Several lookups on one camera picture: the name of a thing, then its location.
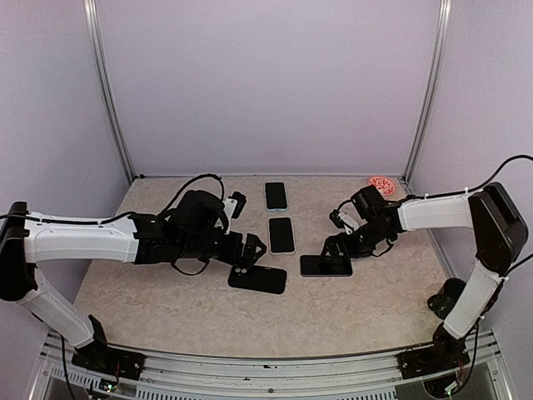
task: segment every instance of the phone screen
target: phone screen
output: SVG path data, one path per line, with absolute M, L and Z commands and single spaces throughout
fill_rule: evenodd
M 289 208 L 283 182 L 265 183 L 266 209 L 285 211 Z
M 300 273 L 303 277 L 350 277 L 351 262 L 345 258 L 301 256 Z
M 268 234 L 271 253 L 293 253 L 296 250 L 290 218 L 269 219 Z

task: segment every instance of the red disc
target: red disc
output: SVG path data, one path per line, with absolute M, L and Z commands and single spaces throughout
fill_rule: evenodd
M 396 191 L 396 183 L 389 177 L 371 177 L 368 184 L 375 186 L 382 196 L 391 196 Z

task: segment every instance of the white wall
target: white wall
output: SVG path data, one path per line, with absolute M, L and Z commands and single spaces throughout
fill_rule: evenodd
M 92 62 L 82 1 L 0 4 L 0 213 L 112 214 L 127 185 Z M 86 262 L 40 265 L 74 298 Z M 23 399 L 47 329 L 0 302 L 0 398 Z
M 533 154 L 533 2 L 455 0 L 441 79 L 413 187 L 438 193 L 475 186 L 517 153 Z M 497 178 L 533 230 L 533 164 Z M 476 247 L 468 231 L 439 232 L 460 277 Z M 522 257 L 533 251 L 530 243 Z M 488 315 L 518 398 L 533 391 L 533 264 L 511 275 Z
M 403 173 L 439 0 L 97 3 L 137 173 Z

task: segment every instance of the tabletop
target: tabletop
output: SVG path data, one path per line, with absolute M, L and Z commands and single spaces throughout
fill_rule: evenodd
M 158 213 L 187 178 L 137 179 L 120 212 Z M 212 261 L 186 277 L 168 264 L 132 265 L 95 260 L 76 305 L 103 325 L 110 343 L 172 353 L 242 358 L 306 358 L 367 353 L 429 342 L 440 323 L 426 305 L 446 280 L 427 232 L 405 232 L 382 257 L 352 261 L 351 277 L 302 277 L 302 254 L 320 254 L 339 233 L 329 220 L 338 204 L 366 186 L 365 177 L 225 177 L 226 194 L 247 204 L 232 230 L 268 243 L 268 219 L 290 217 L 296 253 L 258 264 L 287 271 L 282 295 L 229 287 L 231 268 Z M 268 212 L 264 184 L 284 182 L 289 209 Z M 215 193 L 213 180 L 191 189 Z M 405 196 L 400 185 L 390 197 Z M 355 208 L 346 210 L 359 223 Z M 180 260 L 194 272 L 197 260 Z

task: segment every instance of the table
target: table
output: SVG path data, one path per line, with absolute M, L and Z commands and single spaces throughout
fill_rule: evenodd
M 187 178 L 136 180 L 120 207 L 157 213 Z M 339 232 L 328 218 L 342 200 L 366 186 L 364 177 L 225 177 L 226 193 L 247 196 L 232 230 L 268 243 L 269 218 L 288 216 L 296 254 L 267 253 L 259 264 L 287 270 L 282 295 L 227 285 L 230 267 L 212 261 L 185 277 L 167 264 L 93 261 L 76 305 L 104 326 L 107 339 L 135 348 L 241 358 L 307 358 L 374 352 L 429 342 L 439 320 L 427 298 L 446 280 L 426 232 L 406 232 L 383 257 L 354 260 L 351 277 L 302 277 L 299 257 L 319 254 Z M 287 212 L 267 212 L 264 183 L 282 181 Z M 191 188 L 218 194 L 218 183 Z M 405 194 L 399 188 L 392 199 Z M 353 207 L 346 210 L 361 222 Z M 196 260 L 181 260 L 187 271 Z

